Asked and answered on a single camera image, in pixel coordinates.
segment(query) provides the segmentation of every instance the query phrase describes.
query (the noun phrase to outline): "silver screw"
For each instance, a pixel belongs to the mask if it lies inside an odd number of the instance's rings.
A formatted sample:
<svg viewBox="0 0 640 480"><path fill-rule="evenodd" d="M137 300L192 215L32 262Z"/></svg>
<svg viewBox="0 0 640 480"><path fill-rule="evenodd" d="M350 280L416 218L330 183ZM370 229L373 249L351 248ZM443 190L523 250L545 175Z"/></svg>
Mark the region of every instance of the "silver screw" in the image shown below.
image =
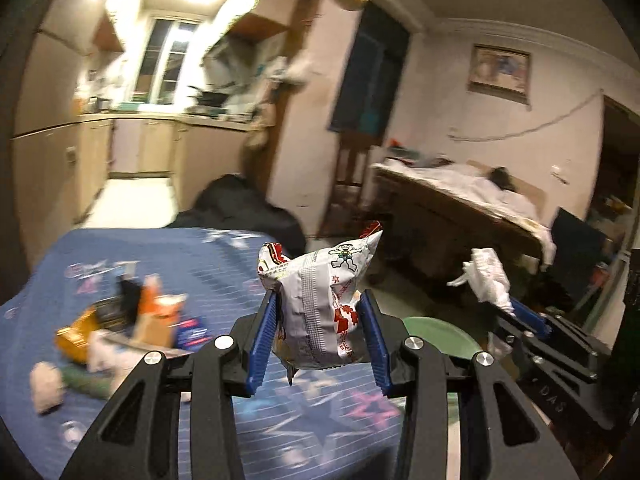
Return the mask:
<svg viewBox="0 0 640 480"><path fill-rule="evenodd" d="M476 355L476 361L478 361L482 366L491 366L494 364L494 356L489 354L489 352L480 352Z"/></svg>
<svg viewBox="0 0 640 480"><path fill-rule="evenodd" d="M145 355L145 363L148 365L155 365L160 362L162 359L162 354L160 352L149 352Z"/></svg>
<svg viewBox="0 0 640 480"><path fill-rule="evenodd" d="M229 335L221 335L217 337L213 342L219 350L226 350L227 348L231 348L234 345L234 339Z"/></svg>
<svg viewBox="0 0 640 480"><path fill-rule="evenodd" d="M424 346L424 341L415 335L412 335L404 340L404 346L411 350L419 350Z"/></svg>

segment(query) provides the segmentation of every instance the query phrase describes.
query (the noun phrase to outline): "green stool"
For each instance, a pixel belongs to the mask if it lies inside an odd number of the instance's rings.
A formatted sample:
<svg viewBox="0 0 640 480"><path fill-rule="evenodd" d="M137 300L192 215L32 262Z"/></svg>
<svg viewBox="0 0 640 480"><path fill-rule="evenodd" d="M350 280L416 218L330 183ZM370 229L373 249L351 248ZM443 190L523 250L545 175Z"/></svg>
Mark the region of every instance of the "green stool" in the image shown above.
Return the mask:
<svg viewBox="0 0 640 480"><path fill-rule="evenodd" d="M405 317L402 322L409 335L417 335L434 345L443 354L471 359L482 351L478 342L457 326L434 317ZM458 394L447 394L449 424L459 419Z"/></svg>

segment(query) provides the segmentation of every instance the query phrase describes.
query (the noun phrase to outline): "picture frame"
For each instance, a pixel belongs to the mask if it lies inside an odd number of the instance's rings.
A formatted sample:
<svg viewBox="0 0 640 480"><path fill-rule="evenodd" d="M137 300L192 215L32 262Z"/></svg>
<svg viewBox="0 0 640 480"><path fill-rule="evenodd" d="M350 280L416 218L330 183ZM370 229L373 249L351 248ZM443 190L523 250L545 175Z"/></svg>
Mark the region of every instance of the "picture frame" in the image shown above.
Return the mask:
<svg viewBox="0 0 640 480"><path fill-rule="evenodd" d="M512 48L474 44L468 90L529 105L531 54Z"/></svg>

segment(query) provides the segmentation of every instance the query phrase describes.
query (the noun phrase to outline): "kitchen counter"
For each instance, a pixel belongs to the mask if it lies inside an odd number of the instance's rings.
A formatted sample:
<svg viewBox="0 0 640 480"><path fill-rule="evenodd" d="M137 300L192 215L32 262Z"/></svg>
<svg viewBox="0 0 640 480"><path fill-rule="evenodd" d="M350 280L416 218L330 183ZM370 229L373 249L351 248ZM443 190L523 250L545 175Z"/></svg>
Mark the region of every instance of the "kitchen counter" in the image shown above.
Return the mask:
<svg viewBox="0 0 640 480"><path fill-rule="evenodd" d="M79 123L101 121L104 119L148 119L154 121L177 121L179 123L192 124L194 126L211 126L213 128L237 130L240 132L248 132L251 129L251 126L245 123L220 121L218 119L212 119L205 116L167 114L162 112L104 112L100 114L82 114L78 116Z"/></svg>

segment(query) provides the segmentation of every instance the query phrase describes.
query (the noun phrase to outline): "hanging cable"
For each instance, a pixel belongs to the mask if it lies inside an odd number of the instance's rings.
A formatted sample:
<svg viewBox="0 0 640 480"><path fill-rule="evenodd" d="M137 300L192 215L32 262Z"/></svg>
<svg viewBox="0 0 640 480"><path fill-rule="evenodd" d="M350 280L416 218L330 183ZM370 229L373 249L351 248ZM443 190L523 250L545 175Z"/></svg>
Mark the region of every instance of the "hanging cable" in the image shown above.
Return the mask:
<svg viewBox="0 0 640 480"><path fill-rule="evenodd" d="M571 108L571 110L569 110L567 113L560 115L551 121L542 123L539 126L536 126L535 128L529 128L528 130L524 130L522 132L506 134L504 136L495 136L495 137L459 137L453 134L447 134L447 137L449 137L449 139L453 140L454 142L493 142L494 140L513 139L513 137L522 137L528 134L533 134L535 132L543 130L548 126L553 126L554 124L558 124L559 122L564 121L567 117L572 116L578 110L582 110L586 105L591 103L596 98L601 97L603 93L604 92L602 91L602 89L599 89L596 93L590 95L587 99L582 101L580 104Z"/></svg>

